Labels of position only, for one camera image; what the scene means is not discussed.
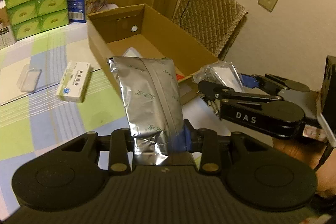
beige wall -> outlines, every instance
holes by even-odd
[[[319,89],[326,56],[336,56],[336,0],[279,0],[272,13],[258,0],[237,1],[249,14],[226,60],[243,73],[272,73]]]

brown quilted mat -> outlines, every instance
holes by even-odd
[[[180,17],[188,0],[181,0],[173,22]],[[196,38],[219,59],[223,59],[233,44],[243,17],[248,11],[235,0],[190,0],[181,21],[181,28]]]

barcode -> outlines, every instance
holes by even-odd
[[[69,12],[69,19],[84,20],[84,14],[77,12]]]

electrical outlet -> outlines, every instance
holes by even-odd
[[[258,4],[269,12],[273,11],[277,2],[278,0],[258,0]]]

open brown box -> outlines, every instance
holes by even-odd
[[[90,14],[87,25],[90,49],[118,94],[120,87],[110,72],[108,58],[122,56],[129,47],[144,58],[168,57],[174,61],[176,73],[185,76],[179,81],[181,104],[198,91],[191,75],[218,61],[191,35],[146,4]]]

